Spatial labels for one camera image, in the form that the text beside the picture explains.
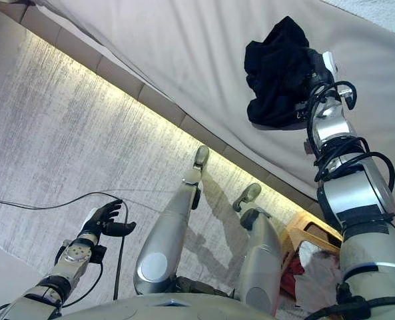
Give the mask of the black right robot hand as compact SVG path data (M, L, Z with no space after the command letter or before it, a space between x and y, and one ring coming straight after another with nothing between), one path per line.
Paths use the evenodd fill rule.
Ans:
M305 51L302 85L307 91L319 85L329 85L336 81L337 68L331 51L319 53L314 49Z

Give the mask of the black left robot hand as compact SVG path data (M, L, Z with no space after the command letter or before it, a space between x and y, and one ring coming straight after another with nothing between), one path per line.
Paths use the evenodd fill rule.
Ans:
M92 234L100 238L101 234L109 237L124 237L132 233L136 227L135 222L117 223L114 218L119 215L123 201L117 199L98 208L85 222L78 236Z

